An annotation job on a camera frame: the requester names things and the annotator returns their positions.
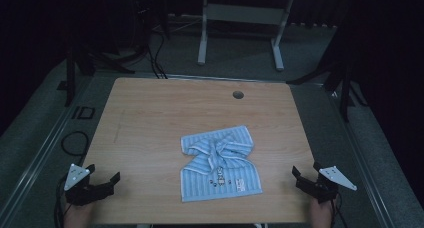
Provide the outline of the metal floor rail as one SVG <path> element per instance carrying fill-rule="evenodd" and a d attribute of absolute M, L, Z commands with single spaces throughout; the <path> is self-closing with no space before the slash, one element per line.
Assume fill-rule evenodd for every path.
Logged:
<path fill-rule="evenodd" d="M 327 91 L 326 94 L 328 96 L 332 109 L 339 116 L 339 123 L 344 129 L 348 144 L 352 149 L 353 160 L 361 178 L 362 187 L 367 193 L 367 196 L 373 207 L 375 216 L 380 224 L 380 227 L 394 228 L 393 220 L 390 214 L 388 213 L 388 209 L 382 199 L 380 192 L 377 189 L 375 180 L 371 174 L 371 170 L 365 160 L 358 139 L 351 127 L 351 123 L 346 122 L 340 113 L 339 106 L 341 105 L 341 95 L 339 95 L 336 91 Z"/>
<path fill-rule="evenodd" d="M 0 136 L 0 228 L 8 228 L 48 159 L 75 106 L 47 78 Z"/>

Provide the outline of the person's left hand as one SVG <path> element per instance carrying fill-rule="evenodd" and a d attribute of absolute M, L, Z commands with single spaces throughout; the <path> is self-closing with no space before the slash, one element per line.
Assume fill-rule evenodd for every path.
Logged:
<path fill-rule="evenodd" d="M 64 214 L 64 228 L 89 228 L 95 204 L 75 206 L 67 203 Z"/>

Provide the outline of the person's right hand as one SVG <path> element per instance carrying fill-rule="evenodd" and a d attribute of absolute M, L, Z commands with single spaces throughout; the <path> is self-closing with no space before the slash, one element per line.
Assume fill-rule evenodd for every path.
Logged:
<path fill-rule="evenodd" d="M 333 223 L 334 202 L 319 203 L 312 198 L 309 205 L 309 219 L 312 228 L 331 228 Z"/>

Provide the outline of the black metal stand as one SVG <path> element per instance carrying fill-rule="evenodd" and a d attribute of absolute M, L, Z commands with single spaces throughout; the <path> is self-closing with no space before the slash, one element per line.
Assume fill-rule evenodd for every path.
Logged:
<path fill-rule="evenodd" d="M 98 60 L 107 68 L 126 74 L 134 74 L 133 70 L 125 68 L 123 63 L 135 60 L 143 54 L 136 51 L 133 54 L 121 58 L 110 58 L 93 46 L 78 40 L 72 40 L 66 50 L 66 79 L 61 81 L 58 90 L 66 92 L 65 106 L 69 107 L 76 94 L 75 70 L 79 68 L 83 75 L 92 76 L 95 73 L 93 61 Z"/>
<path fill-rule="evenodd" d="M 316 69 L 300 78 L 287 81 L 287 84 L 300 85 L 328 72 L 323 88 L 327 92 L 335 92 L 341 87 L 339 112 L 343 120 L 348 122 L 353 70 L 360 57 L 359 43 L 354 29 L 348 23 L 342 23 L 334 33 Z"/>

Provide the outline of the blue striped towel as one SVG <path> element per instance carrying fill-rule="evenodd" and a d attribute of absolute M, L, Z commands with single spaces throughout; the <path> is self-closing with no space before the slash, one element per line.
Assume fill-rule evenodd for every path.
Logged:
<path fill-rule="evenodd" d="M 259 173 L 248 159 L 254 142 L 246 126 L 183 136 L 192 156 L 180 171 L 181 200 L 196 202 L 262 193 Z"/>

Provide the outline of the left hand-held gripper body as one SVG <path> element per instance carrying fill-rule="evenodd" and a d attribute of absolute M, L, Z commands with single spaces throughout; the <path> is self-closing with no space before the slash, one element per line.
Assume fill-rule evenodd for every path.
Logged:
<path fill-rule="evenodd" d="M 66 176 L 64 192 L 66 201 L 71 205 L 84 206 L 96 201 L 95 189 L 90 185 L 90 175 L 95 171 L 95 165 L 86 168 L 71 164 Z"/>

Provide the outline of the white metal desk frame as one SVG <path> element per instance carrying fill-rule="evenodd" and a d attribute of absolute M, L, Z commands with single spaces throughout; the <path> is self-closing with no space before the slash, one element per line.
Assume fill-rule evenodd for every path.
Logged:
<path fill-rule="evenodd" d="M 287 0 L 284 8 L 264 8 L 249 7 L 210 3 L 208 0 L 202 2 L 202 29 L 198 50 L 197 63 L 204 65 L 206 63 L 207 45 L 208 45 L 208 22 L 226 21 L 239 23 L 252 23 L 264 25 L 276 25 L 278 31 L 275 37 L 270 40 L 275 68 L 282 71 L 285 66 L 283 56 L 280 50 L 280 43 L 288 22 L 291 7 L 294 0 Z"/>

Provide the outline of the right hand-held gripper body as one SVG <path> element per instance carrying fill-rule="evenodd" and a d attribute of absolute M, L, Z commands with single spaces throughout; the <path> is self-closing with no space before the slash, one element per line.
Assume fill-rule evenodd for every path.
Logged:
<path fill-rule="evenodd" d="M 357 190 L 353 184 L 336 166 L 324 168 L 320 163 L 315 162 L 313 168 L 318 172 L 315 187 L 318 189 L 316 199 L 319 203 L 334 200 L 338 194 L 339 186 Z"/>

